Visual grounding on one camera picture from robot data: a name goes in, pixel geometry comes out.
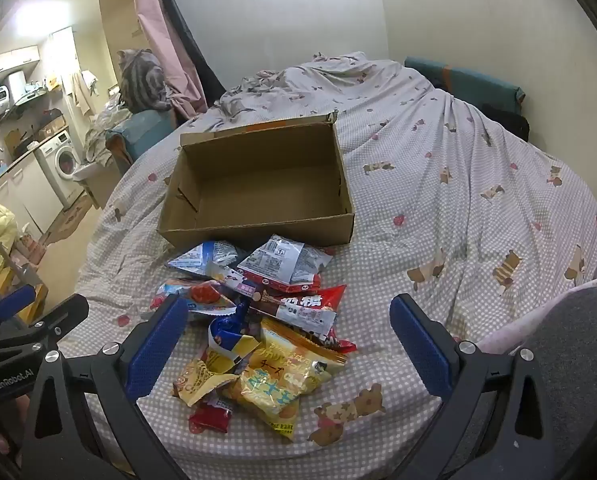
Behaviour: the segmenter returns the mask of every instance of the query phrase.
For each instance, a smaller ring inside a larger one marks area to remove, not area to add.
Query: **white cabinet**
[[[40,60],[36,45],[26,46],[11,52],[0,54],[0,81],[19,70],[31,72]]]
[[[14,213],[19,228],[30,224],[36,240],[63,210],[33,153],[0,178],[0,203]]]
[[[63,204],[33,154],[26,156],[8,175],[16,195],[42,232],[46,232],[61,211]]]
[[[10,182],[9,175],[4,174],[0,178],[0,204],[8,208],[14,217],[16,218],[16,224],[19,229],[22,229],[25,224],[29,224],[29,232],[35,240],[39,240],[42,233],[38,226],[34,223],[34,220],[30,216],[30,213],[25,209],[22,201],[16,196],[12,183]]]

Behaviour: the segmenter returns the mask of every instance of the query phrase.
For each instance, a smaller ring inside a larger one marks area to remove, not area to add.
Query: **blanket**
[[[160,283],[175,276],[163,266],[173,251],[156,225],[181,133],[334,108],[356,218],[323,286],[348,285],[336,329],[359,350],[301,399],[293,444],[243,410],[226,435],[191,434],[192,410],[170,393],[207,337],[192,324],[138,405],[194,478],[383,478],[439,405],[391,330],[392,297],[408,292],[454,336],[477,342],[597,272],[597,202],[563,162],[397,62],[316,56],[244,79],[130,168],[101,214],[78,282],[89,318],[61,350],[75,356],[123,341]],[[98,401],[90,406],[112,447]]]

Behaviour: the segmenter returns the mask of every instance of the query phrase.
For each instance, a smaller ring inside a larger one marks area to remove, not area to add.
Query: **rug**
[[[72,207],[67,211],[63,211],[56,217],[56,220],[52,223],[48,229],[48,233],[43,241],[43,244],[48,246],[59,240],[65,240],[69,237],[80,224],[85,214],[92,207],[92,199],[87,193],[83,193],[76,202],[72,204]]]

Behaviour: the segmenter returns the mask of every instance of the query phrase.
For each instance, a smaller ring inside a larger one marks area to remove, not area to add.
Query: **screw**
[[[521,359],[525,361],[532,361],[534,359],[534,353],[529,348],[521,348]]]
[[[120,345],[118,343],[105,343],[102,348],[102,352],[105,355],[114,355],[116,352],[118,352],[119,348]]]
[[[56,361],[58,359],[58,352],[56,350],[50,350],[46,355],[45,355],[45,361],[47,361],[48,363],[53,363],[54,361]]]
[[[477,351],[477,346],[472,341],[461,341],[459,343],[459,350],[464,354],[473,354]]]

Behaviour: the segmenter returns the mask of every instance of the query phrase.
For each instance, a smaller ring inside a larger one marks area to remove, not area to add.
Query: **ceiling light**
[[[16,12],[16,31],[19,36],[38,38],[69,25],[69,5],[66,2],[33,2],[24,4]]]

